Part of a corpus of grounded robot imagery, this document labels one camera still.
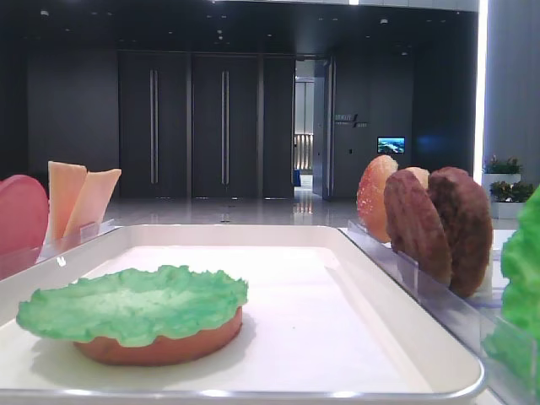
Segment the pink ham slice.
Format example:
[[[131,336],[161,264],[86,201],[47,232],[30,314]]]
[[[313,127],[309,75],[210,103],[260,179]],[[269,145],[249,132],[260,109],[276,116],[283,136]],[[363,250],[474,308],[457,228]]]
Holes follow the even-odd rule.
[[[41,247],[48,226],[49,200],[33,177],[1,181],[1,254]]]

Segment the red tomato slice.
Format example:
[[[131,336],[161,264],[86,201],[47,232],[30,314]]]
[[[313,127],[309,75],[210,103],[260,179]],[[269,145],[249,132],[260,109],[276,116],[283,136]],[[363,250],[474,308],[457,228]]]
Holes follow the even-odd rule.
[[[386,180],[397,171],[398,163],[388,155],[370,161],[359,181],[357,211],[360,221],[371,236],[381,243],[390,240],[386,232],[384,191]]]

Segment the brown bread slice on tray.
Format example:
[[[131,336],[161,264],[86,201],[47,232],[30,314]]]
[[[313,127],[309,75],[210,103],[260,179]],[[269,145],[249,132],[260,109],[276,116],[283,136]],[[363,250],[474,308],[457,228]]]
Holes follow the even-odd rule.
[[[242,310],[239,306],[235,315],[221,327],[201,330],[179,339],[158,336],[144,347],[124,347],[108,337],[97,337],[89,343],[75,342],[73,345],[87,358],[104,365],[178,365],[213,354],[229,344],[241,330]]]

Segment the front brown meat patty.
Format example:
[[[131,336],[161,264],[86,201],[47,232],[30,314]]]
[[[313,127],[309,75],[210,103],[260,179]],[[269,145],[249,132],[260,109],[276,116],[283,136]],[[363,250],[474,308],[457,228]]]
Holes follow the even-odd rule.
[[[386,232],[391,248],[445,286],[451,281],[451,251],[440,216],[425,188],[410,170],[388,177],[384,190]]]

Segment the brown meat patty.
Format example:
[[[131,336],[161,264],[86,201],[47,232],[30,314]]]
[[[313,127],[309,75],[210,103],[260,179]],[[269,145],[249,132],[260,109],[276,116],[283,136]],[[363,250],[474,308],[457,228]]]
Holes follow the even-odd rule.
[[[465,170],[456,167],[432,172],[428,185],[451,249],[450,290],[470,297],[484,280],[493,243],[488,197]]]
[[[388,177],[384,190],[386,232],[391,248],[445,286],[451,281],[451,251],[440,216],[425,188],[410,170]]]

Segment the tan bread slice behind patties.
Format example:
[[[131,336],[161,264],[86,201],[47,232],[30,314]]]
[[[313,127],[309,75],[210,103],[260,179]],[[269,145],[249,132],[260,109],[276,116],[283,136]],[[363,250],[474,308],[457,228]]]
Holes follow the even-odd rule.
[[[410,166],[407,168],[408,171],[413,173],[422,187],[427,190],[429,187],[429,171],[420,167]]]

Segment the green lettuce leaf on bun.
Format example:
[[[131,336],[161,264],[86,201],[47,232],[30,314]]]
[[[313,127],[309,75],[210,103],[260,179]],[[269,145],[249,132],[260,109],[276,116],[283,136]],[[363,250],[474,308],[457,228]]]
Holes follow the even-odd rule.
[[[223,270],[128,268],[60,289],[37,289],[19,304],[16,322],[42,338],[78,343],[112,338],[139,348],[157,337],[187,338],[223,326],[247,303],[248,288],[244,279]]]

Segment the right orange cheese slice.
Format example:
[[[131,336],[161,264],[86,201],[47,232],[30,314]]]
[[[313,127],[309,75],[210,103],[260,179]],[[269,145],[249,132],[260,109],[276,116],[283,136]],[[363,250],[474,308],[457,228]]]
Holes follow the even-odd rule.
[[[64,238],[74,235],[87,225],[96,224],[100,227],[121,174],[121,169],[87,173],[64,230]]]

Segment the orange cheese slice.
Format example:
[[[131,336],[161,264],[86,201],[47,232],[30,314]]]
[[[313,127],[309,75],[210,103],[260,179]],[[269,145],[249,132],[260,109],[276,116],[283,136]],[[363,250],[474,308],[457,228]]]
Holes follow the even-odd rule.
[[[121,174],[121,169],[87,173],[64,230],[64,238],[74,235],[87,225],[96,224],[100,227]]]
[[[84,165],[48,162],[50,206],[48,236],[50,240],[60,240],[64,236],[87,173]]]

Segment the rear brown meat patty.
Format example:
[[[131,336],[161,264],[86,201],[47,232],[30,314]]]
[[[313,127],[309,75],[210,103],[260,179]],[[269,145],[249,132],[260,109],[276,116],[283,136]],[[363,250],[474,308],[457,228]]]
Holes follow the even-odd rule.
[[[432,172],[428,185],[451,249],[450,290],[470,297],[484,280],[493,243],[488,197],[465,170],[456,167]]]

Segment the left orange cheese slice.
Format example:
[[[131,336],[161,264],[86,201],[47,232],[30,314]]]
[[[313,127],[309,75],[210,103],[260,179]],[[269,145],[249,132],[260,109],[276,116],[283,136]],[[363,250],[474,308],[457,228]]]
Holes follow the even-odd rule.
[[[50,240],[60,240],[64,236],[87,173],[84,165],[48,162],[50,206],[48,236]]]

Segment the green lettuce leaf in holder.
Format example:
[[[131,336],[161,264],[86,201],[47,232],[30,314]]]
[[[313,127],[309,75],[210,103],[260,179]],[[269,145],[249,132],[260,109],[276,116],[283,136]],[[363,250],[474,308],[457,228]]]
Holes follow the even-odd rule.
[[[503,244],[500,267],[509,280],[500,323],[486,337],[487,354],[529,387],[539,389],[539,191],[518,215],[517,231]]]

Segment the middle dark double door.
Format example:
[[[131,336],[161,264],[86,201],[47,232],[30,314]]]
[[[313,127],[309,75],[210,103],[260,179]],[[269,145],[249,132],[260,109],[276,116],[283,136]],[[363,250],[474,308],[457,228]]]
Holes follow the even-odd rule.
[[[257,59],[192,60],[192,195],[257,195]]]

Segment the dark double door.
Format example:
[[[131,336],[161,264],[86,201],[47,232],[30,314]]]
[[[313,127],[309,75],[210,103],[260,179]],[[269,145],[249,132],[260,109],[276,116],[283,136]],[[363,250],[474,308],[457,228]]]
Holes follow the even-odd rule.
[[[119,54],[121,196],[186,195],[187,55]]]
[[[257,195],[257,59],[192,60],[192,195]]]

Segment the white rectangular tray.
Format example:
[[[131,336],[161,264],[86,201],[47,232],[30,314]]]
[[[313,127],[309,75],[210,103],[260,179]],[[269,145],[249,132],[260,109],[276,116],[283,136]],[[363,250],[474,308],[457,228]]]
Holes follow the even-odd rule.
[[[36,289],[163,264],[248,282],[232,343],[190,364],[114,367],[14,320]],[[1,283],[4,404],[471,404],[485,380],[475,354],[330,227],[126,226]]]

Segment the open dark door leaf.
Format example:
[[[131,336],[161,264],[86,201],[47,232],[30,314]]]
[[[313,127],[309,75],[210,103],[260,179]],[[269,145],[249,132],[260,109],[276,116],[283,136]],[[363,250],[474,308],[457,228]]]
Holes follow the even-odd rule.
[[[335,57],[317,59],[314,74],[313,192],[331,201]]]

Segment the left dark double door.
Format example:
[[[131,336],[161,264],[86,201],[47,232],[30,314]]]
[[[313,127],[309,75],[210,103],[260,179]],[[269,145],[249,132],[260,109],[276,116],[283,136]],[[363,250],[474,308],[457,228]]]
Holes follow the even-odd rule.
[[[187,55],[119,54],[121,196],[186,195]]]

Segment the upper potted plant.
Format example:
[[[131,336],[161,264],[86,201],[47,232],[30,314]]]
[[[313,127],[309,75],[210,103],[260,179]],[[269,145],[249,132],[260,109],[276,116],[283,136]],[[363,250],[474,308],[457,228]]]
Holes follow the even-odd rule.
[[[521,180],[521,164],[518,158],[498,159],[493,155],[486,160],[483,166],[482,186],[488,195],[491,194],[491,185],[495,182],[504,181],[509,184]]]

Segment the potted plant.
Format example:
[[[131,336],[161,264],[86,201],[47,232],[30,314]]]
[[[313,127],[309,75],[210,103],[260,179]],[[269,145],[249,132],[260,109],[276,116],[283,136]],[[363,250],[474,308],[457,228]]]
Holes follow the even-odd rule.
[[[495,182],[504,181],[509,184],[521,180],[521,164],[518,158],[498,159],[493,155],[486,160],[483,166],[482,186],[488,195],[491,194],[491,185]]]
[[[533,194],[533,184],[524,181],[496,181],[490,185],[491,213],[495,219],[516,219]]]

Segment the lower potted plant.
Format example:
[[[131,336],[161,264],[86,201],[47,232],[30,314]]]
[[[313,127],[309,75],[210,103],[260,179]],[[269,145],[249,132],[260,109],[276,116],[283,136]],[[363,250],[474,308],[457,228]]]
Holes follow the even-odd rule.
[[[490,185],[491,213],[495,219],[516,219],[533,194],[533,184],[524,181],[496,181]]]

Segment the left clear acrylic holder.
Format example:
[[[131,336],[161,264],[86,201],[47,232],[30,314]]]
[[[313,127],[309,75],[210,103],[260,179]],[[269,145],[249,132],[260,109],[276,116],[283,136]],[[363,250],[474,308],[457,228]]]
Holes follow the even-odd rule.
[[[116,224],[113,219],[100,225],[88,224],[66,238],[46,240],[41,246],[3,254],[1,255],[1,280],[20,273],[37,263],[61,255],[74,247],[81,246],[83,243],[104,235],[115,228]]]

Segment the clear acrylic holder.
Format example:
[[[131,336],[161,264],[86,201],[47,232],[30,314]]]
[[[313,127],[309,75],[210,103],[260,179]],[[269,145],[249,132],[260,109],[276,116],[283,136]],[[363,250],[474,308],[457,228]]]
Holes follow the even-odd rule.
[[[83,243],[104,235],[115,228],[116,224],[113,219],[100,225],[88,224],[66,238],[46,240],[41,246],[3,254],[1,255],[1,280],[20,273],[37,263],[61,255],[74,247],[81,246]]]
[[[539,403],[539,342],[501,314],[502,290],[462,299],[350,221],[347,235],[369,259],[485,364],[489,390],[505,404]]]

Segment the right clear acrylic holder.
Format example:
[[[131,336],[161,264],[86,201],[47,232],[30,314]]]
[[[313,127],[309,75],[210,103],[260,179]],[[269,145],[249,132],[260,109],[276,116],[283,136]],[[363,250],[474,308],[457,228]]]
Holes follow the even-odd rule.
[[[485,364],[489,390],[505,404],[539,403],[539,342],[501,314],[502,290],[462,299],[350,221],[347,235],[369,259]]]

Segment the small wall screen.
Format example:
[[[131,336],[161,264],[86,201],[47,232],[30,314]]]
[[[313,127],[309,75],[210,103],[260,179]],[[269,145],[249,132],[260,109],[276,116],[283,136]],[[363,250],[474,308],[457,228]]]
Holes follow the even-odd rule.
[[[378,137],[377,138],[377,153],[378,154],[404,154],[405,153],[405,138],[403,137]]]

